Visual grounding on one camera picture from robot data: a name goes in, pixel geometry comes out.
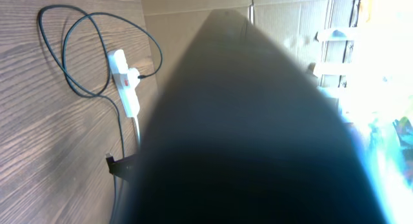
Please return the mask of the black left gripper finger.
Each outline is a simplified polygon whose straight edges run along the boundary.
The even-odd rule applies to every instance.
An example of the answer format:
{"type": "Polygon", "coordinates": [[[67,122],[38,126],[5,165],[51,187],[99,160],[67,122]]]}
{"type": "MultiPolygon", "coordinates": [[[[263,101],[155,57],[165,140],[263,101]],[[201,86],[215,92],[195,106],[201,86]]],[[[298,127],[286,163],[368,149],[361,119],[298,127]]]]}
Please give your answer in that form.
{"type": "Polygon", "coordinates": [[[385,223],[352,136],[295,63],[214,10],[143,134],[125,223],[385,223]]]}

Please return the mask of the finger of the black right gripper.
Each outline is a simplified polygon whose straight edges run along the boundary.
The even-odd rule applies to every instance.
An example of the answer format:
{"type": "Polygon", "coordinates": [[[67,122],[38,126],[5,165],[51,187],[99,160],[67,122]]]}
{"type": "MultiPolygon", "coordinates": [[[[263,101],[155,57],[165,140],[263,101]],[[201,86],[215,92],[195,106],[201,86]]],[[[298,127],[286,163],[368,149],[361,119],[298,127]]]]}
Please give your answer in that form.
{"type": "Polygon", "coordinates": [[[108,165],[109,173],[128,182],[133,178],[136,159],[136,154],[119,160],[115,160],[111,153],[106,154],[106,163],[108,165]]]}

